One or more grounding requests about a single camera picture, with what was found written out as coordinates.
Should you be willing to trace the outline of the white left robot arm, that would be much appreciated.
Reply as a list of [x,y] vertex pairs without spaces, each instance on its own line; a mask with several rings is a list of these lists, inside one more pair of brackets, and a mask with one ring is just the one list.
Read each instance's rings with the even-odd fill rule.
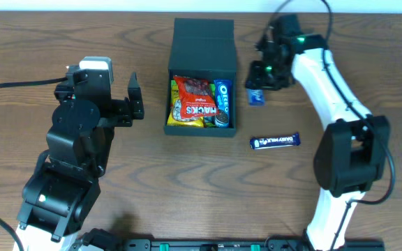
[[137,75],[128,95],[111,96],[109,70],[74,67],[56,86],[52,114],[36,168],[22,191],[14,250],[69,250],[95,204],[107,168],[114,129],[144,118]]

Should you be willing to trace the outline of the blue Oreo cookie pack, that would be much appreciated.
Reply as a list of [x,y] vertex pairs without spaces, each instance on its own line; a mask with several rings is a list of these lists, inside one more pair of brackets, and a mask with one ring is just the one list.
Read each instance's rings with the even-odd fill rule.
[[219,128],[228,128],[230,125],[231,85],[228,79],[215,79],[215,101],[218,114],[215,115],[215,124]]

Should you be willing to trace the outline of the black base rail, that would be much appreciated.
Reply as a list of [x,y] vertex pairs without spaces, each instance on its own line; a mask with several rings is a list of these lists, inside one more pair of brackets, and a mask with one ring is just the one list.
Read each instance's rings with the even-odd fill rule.
[[149,239],[120,240],[114,237],[84,237],[68,248],[71,251],[308,251],[306,241],[271,238],[267,241],[151,241]]

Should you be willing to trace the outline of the blue Dairy Milk bar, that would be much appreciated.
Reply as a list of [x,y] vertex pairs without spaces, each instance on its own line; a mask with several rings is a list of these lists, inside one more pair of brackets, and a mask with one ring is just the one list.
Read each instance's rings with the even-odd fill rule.
[[274,149],[288,146],[299,146],[301,144],[299,133],[296,132],[291,135],[282,135],[275,137],[260,137],[251,138],[250,147],[253,150]]

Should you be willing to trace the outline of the blue Eclipse mint box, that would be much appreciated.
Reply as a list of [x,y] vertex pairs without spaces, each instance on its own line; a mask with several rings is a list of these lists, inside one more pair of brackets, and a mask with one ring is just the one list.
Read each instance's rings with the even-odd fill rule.
[[261,89],[247,89],[248,103],[250,106],[264,106],[265,97]]

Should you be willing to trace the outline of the black gift box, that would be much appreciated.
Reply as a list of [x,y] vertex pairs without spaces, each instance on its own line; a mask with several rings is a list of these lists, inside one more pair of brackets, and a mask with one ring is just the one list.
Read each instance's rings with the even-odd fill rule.
[[168,63],[165,115],[170,115],[171,81],[175,75],[232,81],[230,125],[227,128],[163,126],[166,135],[191,137],[234,137],[237,131],[237,50],[233,20],[174,20],[174,33]]

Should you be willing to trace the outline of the red snack bag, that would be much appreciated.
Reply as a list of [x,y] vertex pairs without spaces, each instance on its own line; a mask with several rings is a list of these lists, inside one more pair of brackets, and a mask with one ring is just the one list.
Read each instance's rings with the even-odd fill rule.
[[179,89],[180,114],[183,119],[218,114],[218,108],[207,80],[174,76],[174,81]]

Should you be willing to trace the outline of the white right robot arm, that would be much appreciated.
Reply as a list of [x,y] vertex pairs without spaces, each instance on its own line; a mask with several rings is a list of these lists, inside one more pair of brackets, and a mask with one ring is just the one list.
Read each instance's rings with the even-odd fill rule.
[[301,84],[324,133],[313,159],[320,186],[313,219],[299,238],[268,238],[268,250],[384,250],[374,239],[345,239],[365,194],[394,164],[388,149],[390,126],[358,100],[336,67],[328,38],[304,33],[296,15],[273,19],[256,43],[262,55],[250,65],[245,87],[251,105],[263,105],[265,91]]

